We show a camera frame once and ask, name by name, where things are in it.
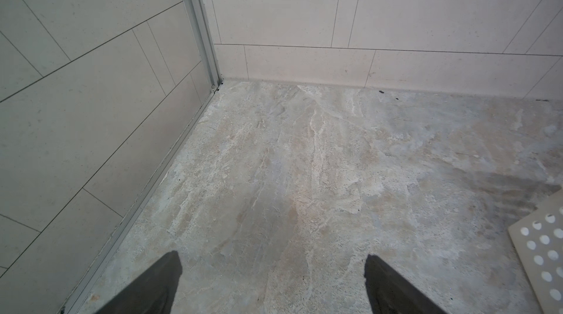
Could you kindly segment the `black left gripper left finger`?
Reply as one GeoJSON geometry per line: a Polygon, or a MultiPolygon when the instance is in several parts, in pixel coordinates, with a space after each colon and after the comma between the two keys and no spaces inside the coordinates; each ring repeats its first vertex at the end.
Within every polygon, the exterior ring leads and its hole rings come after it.
{"type": "Polygon", "coordinates": [[[167,252],[96,313],[171,313],[183,267],[167,252]]]}

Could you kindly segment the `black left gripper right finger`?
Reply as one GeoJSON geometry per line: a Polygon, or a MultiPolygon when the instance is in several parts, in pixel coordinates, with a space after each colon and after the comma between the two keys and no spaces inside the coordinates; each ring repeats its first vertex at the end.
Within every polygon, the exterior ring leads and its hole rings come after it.
{"type": "Polygon", "coordinates": [[[446,313],[377,255],[368,255],[364,278],[373,313],[446,313]]]}

